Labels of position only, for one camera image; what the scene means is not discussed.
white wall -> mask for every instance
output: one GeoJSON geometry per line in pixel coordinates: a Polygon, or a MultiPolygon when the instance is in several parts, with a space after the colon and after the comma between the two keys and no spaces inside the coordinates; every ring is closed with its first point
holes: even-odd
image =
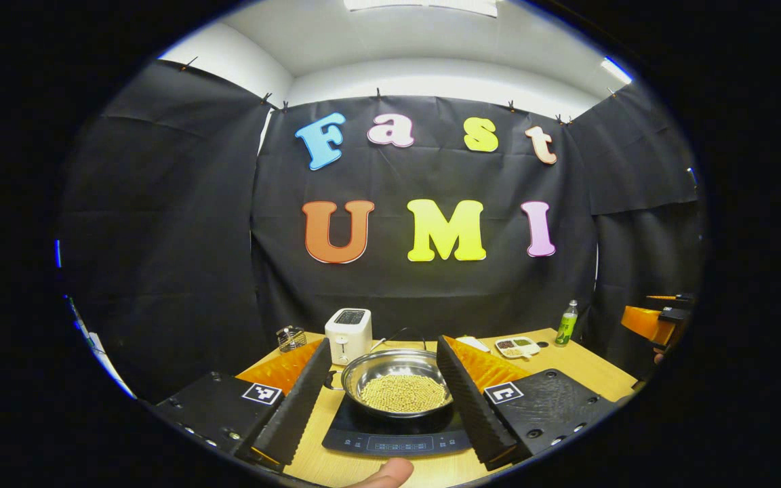
{"type": "Polygon", "coordinates": [[[600,102],[575,87],[496,64],[456,59],[390,59],[317,71],[294,80],[290,106],[334,98],[419,95],[507,105],[546,117],[577,117],[600,102]]]}
{"type": "Polygon", "coordinates": [[[183,39],[159,59],[182,62],[213,73],[241,87],[264,96],[277,107],[292,85],[294,77],[256,43],[225,24],[210,24],[183,39]]]}

wooden table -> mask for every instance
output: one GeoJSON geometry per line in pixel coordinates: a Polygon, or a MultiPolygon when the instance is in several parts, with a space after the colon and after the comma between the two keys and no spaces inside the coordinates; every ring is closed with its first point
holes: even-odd
{"type": "MultiPolygon", "coordinates": [[[[306,336],[307,342],[323,339],[323,335],[319,333],[306,333],[306,336]]],[[[502,355],[496,350],[494,343],[496,340],[515,336],[526,336],[536,342],[544,341],[549,343],[548,347],[544,347],[530,359],[520,358],[511,361],[519,367],[532,371],[532,373],[538,373],[548,368],[556,368],[583,386],[604,396],[609,401],[617,401],[633,394],[632,385],[636,381],[634,377],[624,373],[619,368],[614,367],[614,365],[604,361],[604,359],[599,358],[575,342],[570,342],[565,347],[554,346],[553,340],[556,337],[554,329],[546,328],[539,331],[530,331],[529,333],[515,333],[500,337],[478,339],[490,347],[493,355],[502,358],[502,355]]],[[[395,340],[391,341],[390,345],[384,343],[375,350],[381,351],[382,349],[390,348],[422,349],[422,347],[424,346],[420,341],[403,342],[395,340]]],[[[436,351],[436,341],[427,341],[427,349],[436,351]]],[[[256,362],[255,365],[278,356],[279,350],[274,350],[256,362]]],[[[342,371],[343,367],[332,365],[332,369],[342,371]]],[[[291,466],[285,467],[284,472],[286,474],[306,479],[319,485],[339,488],[367,478],[367,476],[377,472],[378,467],[384,463],[386,457],[371,457],[330,451],[321,445],[344,395],[344,392],[327,388],[321,389],[319,398],[313,408],[313,414],[309,417],[303,438],[300,439],[300,445],[297,448],[297,453],[294,455],[294,462],[292,462],[291,466]]],[[[508,467],[505,466],[488,472],[484,465],[478,461],[478,458],[475,457],[475,451],[472,449],[433,457],[415,457],[412,458],[412,463],[415,464],[415,472],[412,473],[412,477],[403,485],[403,488],[422,488],[424,486],[443,488],[459,485],[473,479],[479,479],[493,472],[499,472],[499,470],[508,467]]]]}

metal bowl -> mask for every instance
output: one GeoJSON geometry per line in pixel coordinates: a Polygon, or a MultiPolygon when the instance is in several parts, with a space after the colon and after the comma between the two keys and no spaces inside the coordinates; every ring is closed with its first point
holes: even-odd
{"type": "MultiPolygon", "coordinates": [[[[332,380],[334,373],[335,371],[331,371],[328,376],[328,381],[325,381],[325,386],[334,390],[339,390],[340,388],[332,388],[329,385],[329,381],[332,380]]],[[[396,419],[422,417],[429,413],[433,413],[434,411],[441,410],[452,402],[450,391],[447,389],[442,373],[440,373],[439,368],[436,365],[436,352],[421,351],[419,349],[388,349],[386,351],[365,354],[355,359],[355,361],[351,361],[351,363],[342,371],[342,386],[345,394],[356,401],[357,404],[360,404],[361,407],[366,408],[366,410],[377,415],[393,417],[396,419]],[[399,411],[379,410],[378,408],[366,405],[360,397],[360,393],[363,392],[363,387],[371,380],[392,374],[426,376],[436,381],[436,383],[441,385],[445,391],[443,404],[430,410],[404,411],[403,413],[399,413],[399,411]]]]}

plastic bottle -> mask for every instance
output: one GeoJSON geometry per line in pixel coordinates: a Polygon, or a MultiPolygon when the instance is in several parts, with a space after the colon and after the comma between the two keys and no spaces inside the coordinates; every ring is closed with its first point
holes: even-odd
{"type": "Polygon", "coordinates": [[[571,333],[574,331],[574,323],[577,322],[577,300],[568,302],[568,308],[562,313],[562,322],[559,325],[559,331],[556,333],[556,346],[565,347],[571,340],[571,333]]]}

white toaster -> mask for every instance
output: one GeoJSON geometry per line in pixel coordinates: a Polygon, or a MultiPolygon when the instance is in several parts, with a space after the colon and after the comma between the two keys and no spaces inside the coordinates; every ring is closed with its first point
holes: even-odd
{"type": "Polygon", "coordinates": [[[331,362],[347,365],[372,347],[372,314],[365,308],[342,308],[325,324],[331,362]]]}

